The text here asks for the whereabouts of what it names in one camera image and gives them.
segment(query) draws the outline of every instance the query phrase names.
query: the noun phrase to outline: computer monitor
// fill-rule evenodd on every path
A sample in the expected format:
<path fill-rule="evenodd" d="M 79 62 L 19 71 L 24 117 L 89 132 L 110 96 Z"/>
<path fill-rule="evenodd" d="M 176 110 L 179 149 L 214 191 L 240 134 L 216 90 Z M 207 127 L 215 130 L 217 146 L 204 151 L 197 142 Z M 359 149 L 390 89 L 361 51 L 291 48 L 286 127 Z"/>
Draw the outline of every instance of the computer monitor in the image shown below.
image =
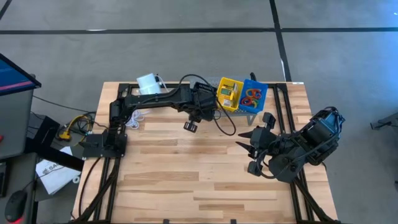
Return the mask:
<path fill-rule="evenodd" d="M 0 54 L 0 96 L 41 87 L 32 75 Z"/>

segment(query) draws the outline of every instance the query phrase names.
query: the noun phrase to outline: white paper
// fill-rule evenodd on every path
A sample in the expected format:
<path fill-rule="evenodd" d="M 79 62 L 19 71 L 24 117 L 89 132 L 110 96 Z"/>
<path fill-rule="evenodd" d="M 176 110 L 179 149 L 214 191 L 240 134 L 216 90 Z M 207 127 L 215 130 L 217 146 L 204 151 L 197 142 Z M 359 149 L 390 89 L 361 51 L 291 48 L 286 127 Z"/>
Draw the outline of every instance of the white paper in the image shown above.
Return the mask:
<path fill-rule="evenodd" d="M 72 155 L 72 150 L 69 146 L 64 147 L 60 151 Z M 71 181 L 74 177 L 80 175 L 81 172 L 44 159 L 36 164 L 36 173 L 39 177 L 47 174 L 40 179 L 43 182 L 47 192 L 50 195 L 53 195 L 63 186 L 69 183 L 69 181 Z"/>

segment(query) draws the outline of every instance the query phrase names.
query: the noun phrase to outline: computer mouse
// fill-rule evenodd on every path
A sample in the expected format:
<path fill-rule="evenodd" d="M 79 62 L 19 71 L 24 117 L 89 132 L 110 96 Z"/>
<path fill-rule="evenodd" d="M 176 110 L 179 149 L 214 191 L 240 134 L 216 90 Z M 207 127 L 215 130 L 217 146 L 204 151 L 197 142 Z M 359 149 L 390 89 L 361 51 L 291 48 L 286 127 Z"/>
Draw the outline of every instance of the computer mouse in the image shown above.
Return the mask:
<path fill-rule="evenodd" d="M 18 190 L 8 199 L 4 215 L 9 222 L 18 221 L 24 214 L 27 192 Z"/>

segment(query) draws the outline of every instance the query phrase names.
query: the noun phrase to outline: colorful object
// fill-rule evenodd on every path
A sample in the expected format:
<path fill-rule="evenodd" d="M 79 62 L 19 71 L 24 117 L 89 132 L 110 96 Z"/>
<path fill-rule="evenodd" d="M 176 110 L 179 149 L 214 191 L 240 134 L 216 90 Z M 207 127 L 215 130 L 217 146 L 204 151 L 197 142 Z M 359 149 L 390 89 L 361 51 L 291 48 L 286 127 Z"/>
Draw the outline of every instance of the colorful object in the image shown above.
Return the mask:
<path fill-rule="evenodd" d="M 267 84 L 246 79 L 239 101 L 239 109 L 250 113 L 262 111 L 266 102 L 267 90 Z"/>
<path fill-rule="evenodd" d="M 217 98 L 222 107 L 230 112 L 234 112 L 239 107 L 243 82 L 223 77 L 217 89 Z"/>

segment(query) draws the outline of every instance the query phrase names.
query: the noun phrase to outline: yellow bin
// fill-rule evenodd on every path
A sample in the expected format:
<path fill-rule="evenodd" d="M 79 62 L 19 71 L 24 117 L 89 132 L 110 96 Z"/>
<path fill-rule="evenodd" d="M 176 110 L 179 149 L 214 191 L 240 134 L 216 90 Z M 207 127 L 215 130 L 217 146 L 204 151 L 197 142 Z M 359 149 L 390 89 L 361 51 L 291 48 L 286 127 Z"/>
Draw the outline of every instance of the yellow bin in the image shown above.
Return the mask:
<path fill-rule="evenodd" d="M 230 78 L 221 78 L 220 84 L 218 85 L 218 89 L 217 89 L 217 97 L 218 97 L 218 101 L 223 104 L 223 100 L 224 98 L 220 95 L 221 93 L 221 87 L 223 87 L 224 85 L 227 86 L 233 86 L 234 84 L 236 84 L 238 90 L 236 95 L 233 97 L 232 100 L 232 104 L 231 106 L 222 106 L 225 110 L 230 111 L 230 112 L 234 112 L 239 108 L 239 99 L 241 98 L 241 93 L 242 93 L 242 89 L 243 89 L 243 82 L 239 82 Z"/>

